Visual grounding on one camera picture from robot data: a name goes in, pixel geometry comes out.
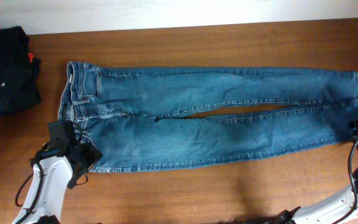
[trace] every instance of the brown wooden surface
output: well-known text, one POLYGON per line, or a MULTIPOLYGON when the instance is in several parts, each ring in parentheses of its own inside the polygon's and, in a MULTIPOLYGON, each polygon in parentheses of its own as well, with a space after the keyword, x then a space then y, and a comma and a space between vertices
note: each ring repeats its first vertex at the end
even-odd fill
MULTIPOLYGON (((358 71, 358 19, 48 34, 31 39, 31 52, 42 59, 38 79, 42 102, 0 118, 0 223, 13 221, 20 210, 14 197, 31 172, 29 158, 48 140, 47 124, 57 118, 69 60, 101 67, 358 71)), ((350 146, 194 170, 90 174, 86 185, 66 191, 62 223, 212 223, 275 215, 345 187, 350 146)))

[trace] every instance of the black fabric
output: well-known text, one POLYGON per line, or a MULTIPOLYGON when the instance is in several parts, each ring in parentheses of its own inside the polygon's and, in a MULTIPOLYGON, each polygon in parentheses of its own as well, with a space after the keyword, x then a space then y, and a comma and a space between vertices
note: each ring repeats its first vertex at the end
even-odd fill
POLYGON ((41 101, 36 85, 40 60, 29 60, 29 38, 21 27, 0 29, 0 115, 41 101))

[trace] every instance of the white backdrop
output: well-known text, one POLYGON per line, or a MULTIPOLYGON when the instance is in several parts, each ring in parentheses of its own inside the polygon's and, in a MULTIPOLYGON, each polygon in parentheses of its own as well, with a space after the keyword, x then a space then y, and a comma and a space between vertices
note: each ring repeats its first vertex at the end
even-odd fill
POLYGON ((358 17, 358 0, 0 0, 28 34, 358 17))

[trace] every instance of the denim pants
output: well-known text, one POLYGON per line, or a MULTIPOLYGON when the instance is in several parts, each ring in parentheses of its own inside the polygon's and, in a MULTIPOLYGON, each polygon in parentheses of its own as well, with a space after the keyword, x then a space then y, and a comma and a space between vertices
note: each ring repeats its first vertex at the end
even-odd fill
POLYGON ((93 172, 188 169, 348 141, 358 72, 308 68, 100 68, 69 62, 58 112, 103 157, 93 172), (189 119, 223 107, 287 107, 189 119))

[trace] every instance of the red tag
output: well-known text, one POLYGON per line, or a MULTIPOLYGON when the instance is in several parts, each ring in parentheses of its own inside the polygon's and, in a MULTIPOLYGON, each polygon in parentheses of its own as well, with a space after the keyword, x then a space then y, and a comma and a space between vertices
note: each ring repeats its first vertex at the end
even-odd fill
POLYGON ((34 57, 34 55, 32 53, 29 53, 29 60, 30 60, 30 63, 32 63, 32 58, 34 57))

